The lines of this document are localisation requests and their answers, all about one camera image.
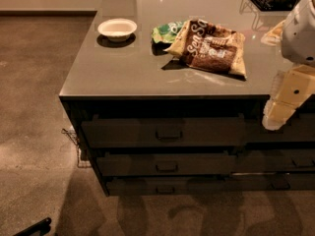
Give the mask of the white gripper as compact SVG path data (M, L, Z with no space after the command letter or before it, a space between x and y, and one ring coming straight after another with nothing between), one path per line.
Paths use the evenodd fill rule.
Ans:
M279 22L261 38L261 42L276 46L282 41L284 21ZM315 93L315 68L294 65L288 71L278 71L271 88L271 99L264 107L262 124L269 131L280 129L312 94Z

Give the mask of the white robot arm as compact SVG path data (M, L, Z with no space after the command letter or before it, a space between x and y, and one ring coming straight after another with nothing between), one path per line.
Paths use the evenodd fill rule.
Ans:
M264 128L275 131L315 93L315 0L300 0L262 41L278 43L283 58L293 63L291 69L275 75L263 111Z

